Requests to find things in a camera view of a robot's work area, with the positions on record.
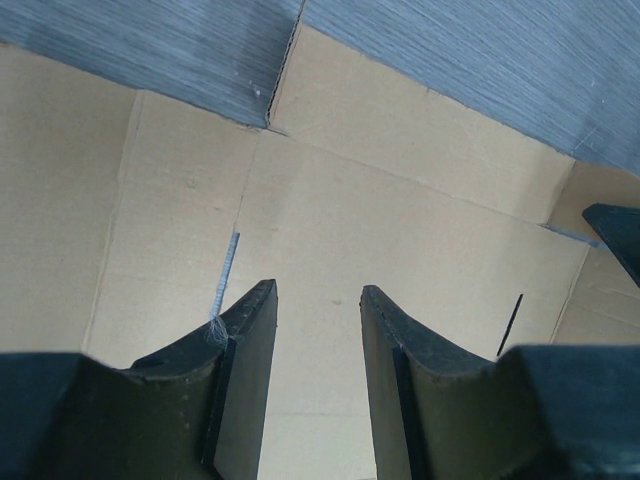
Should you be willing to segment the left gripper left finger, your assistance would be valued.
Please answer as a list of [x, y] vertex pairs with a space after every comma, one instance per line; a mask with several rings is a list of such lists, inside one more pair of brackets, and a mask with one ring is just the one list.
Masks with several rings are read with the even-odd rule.
[[206, 327], [114, 369], [82, 366], [77, 479], [254, 479], [277, 324], [277, 284], [262, 280]]

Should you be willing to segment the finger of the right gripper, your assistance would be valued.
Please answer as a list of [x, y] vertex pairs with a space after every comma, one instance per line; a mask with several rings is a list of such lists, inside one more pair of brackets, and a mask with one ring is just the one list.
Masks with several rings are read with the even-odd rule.
[[639, 285], [640, 239], [638, 208], [596, 203], [582, 217]]

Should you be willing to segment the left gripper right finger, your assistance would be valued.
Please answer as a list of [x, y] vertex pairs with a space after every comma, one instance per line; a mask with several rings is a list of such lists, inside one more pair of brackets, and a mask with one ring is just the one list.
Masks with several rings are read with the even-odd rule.
[[362, 341], [380, 479], [536, 479], [544, 435], [521, 358], [494, 363], [364, 287]]

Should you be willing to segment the brown cardboard box sheet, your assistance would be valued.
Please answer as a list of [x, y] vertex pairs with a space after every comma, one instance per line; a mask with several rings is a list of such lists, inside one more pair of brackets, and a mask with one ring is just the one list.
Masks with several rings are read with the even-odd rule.
[[637, 205], [578, 161], [310, 27], [254, 130], [1, 48], [1, 347], [126, 367], [226, 292], [278, 284], [259, 475], [376, 474], [359, 299], [375, 284], [492, 359], [523, 343], [635, 344], [639, 290], [582, 210]]

